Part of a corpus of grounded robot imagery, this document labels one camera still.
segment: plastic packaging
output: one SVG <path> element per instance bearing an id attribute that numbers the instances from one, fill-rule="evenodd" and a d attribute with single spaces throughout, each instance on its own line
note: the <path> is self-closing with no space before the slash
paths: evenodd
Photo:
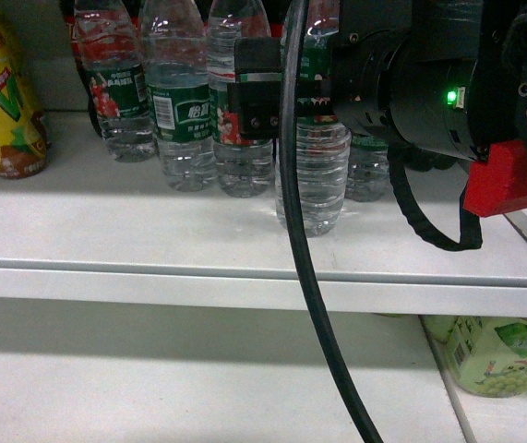
<path id="1" fill-rule="evenodd" d="M 170 187 L 216 180 L 211 146 L 206 34 L 193 0 L 146 0 L 140 14 L 150 117 Z"/>
<path id="2" fill-rule="evenodd" d="M 300 79 L 330 75 L 329 38 L 339 30 L 339 2 L 311 0 Z M 351 133 L 334 115 L 299 117 L 296 124 L 296 170 L 306 236 L 318 236 L 336 224 L 347 182 Z M 281 195 L 279 161 L 276 162 L 276 212 L 286 226 Z"/>
<path id="3" fill-rule="evenodd" d="M 102 139 L 118 162 L 155 153 L 137 30 L 121 0 L 77 0 L 75 38 Z"/>
<path id="4" fill-rule="evenodd" d="M 389 145 L 379 138 L 352 136 L 345 198 L 379 200 L 389 188 Z"/>
<path id="5" fill-rule="evenodd" d="M 0 176 L 24 178 L 46 165 L 47 131 L 14 30 L 0 12 Z"/>
<path id="6" fill-rule="evenodd" d="M 446 346 L 450 373 L 463 389 L 483 397 L 527 392 L 527 320 L 458 317 Z"/>
<path id="7" fill-rule="evenodd" d="M 426 332 L 435 340 L 447 343 L 457 316 L 422 316 Z"/>
<path id="8" fill-rule="evenodd" d="M 271 140 L 245 140 L 238 115 L 228 110 L 226 85 L 235 82 L 234 42 L 244 37 L 269 37 L 269 23 L 260 0 L 215 0 L 208 19 L 210 121 L 218 181 L 232 197 L 262 194 L 272 173 Z"/>

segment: drink label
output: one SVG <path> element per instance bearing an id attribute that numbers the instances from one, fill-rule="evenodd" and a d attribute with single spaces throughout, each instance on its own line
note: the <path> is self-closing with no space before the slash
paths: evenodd
<path id="1" fill-rule="evenodd" d="M 384 151 L 389 148 L 389 144 L 380 138 L 372 136 L 352 136 L 352 147 L 361 150 Z"/>
<path id="2" fill-rule="evenodd" d="M 46 140 L 36 127 L 40 105 L 21 69 L 22 51 L 3 23 L 0 18 L 0 175 L 20 178 L 43 168 Z"/>
<path id="3" fill-rule="evenodd" d="M 228 109 L 228 92 L 210 88 L 211 136 L 222 145 L 256 146 L 268 140 L 246 140 L 238 131 L 238 114 Z"/>
<path id="4" fill-rule="evenodd" d="M 97 114 L 106 118 L 131 118 L 148 111 L 146 83 L 141 65 L 131 69 L 87 71 Z"/>
<path id="5" fill-rule="evenodd" d="M 211 134 L 208 85 L 159 88 L 148 85 L 149 111 L 154 130 L 167 141 L 187 143 Z"/>
<path id="6" fill-rule="evenodd" d="M 330 53 L 324 48 L 304 48 L 300 65 L 300 79 L 324 80 L 330 78 Z M 314 99 L 298 99 L 300 103 L 316 104 L 330 102 L 330 97 L 316 97 Z M 299 117 L 298 123 L 305 125 L 323 126 L 337 123 L 335 115 L 314 115 Z"/>

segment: green bottle label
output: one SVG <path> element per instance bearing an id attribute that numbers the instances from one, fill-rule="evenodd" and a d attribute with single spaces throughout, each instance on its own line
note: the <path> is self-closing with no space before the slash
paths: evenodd
<path id="1" fill-rule="evenodd" d="M 97 115 L 107 118 L 137 117 L 148 111 L 141 65 L 130 69 L 87 71 Z"/>
<path id="2" fill-rule="evenodd" d="M 150 117 L 159 138 L 176 143 L 203 140 L 211 134 L 208 85 L 159 88 L 148 85 Z"/>
<path id="3" fill-rule="evenodd" d="M 312 81 L 328 78 L 330 78 L 330 52 L 324 48 L 304 48 L 300 65 L 300 79 Z M 317 97 L 315 99 L 298 99 L 298 101 L 312 105 L 330 102 L 330 98 Z M 298 118 L 298 123 L 314 126 L 332 125 L 338 121 L 335 115 L 314 115 Z"/>
<path id="4" fill-rule="evenodd" d="M 352 146 L 361 150 L 376 151 L 387 150 L 389 148 L 389 145 L 386 141 L 372 136 L 352 136 Z"/>
<path id="5" fill-rule="evenodd" d="M 498 337 L 521 358 L 527 357 L 527 325 L 512 323 L 495 328 Z"/>

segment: black cable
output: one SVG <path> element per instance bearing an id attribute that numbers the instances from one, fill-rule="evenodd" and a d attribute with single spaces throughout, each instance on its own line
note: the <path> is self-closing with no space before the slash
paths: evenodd
<path id="1" fill-rule="evenodd" d="M 288 17 L 286 57 L 281 84 L 280 173 L 285 218 L 290 235 L 293 260 L 306 300 L 308 312 L 325 354 L 330 373 L 353 423 L 365 443 L 382 443 L 372 419 L 360 399 L 339 344 L 330 325 L 306 241 L 296 172 L 296 80 L 300 75 L 300 58 L 305 36 L 308 0 L 293 0 Z"/>

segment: lower shelf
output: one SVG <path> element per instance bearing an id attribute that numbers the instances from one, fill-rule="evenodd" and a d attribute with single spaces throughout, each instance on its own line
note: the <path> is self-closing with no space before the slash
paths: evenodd
<path id="1" fill-rule="evenodd" d="M 415 316 L 331 315 L 384 441 L 462 443 Z M 0 441 L 360 441 L 307 313 L 0 299 Z"/>
<path id="2" fill-rule="evenodd" d="M 463 390 L 446 368 L 445 347 L 436 341 L 431 341 L 431 345 L 468 443 L 527 441 L 527 394 L 488 399 Z"/>

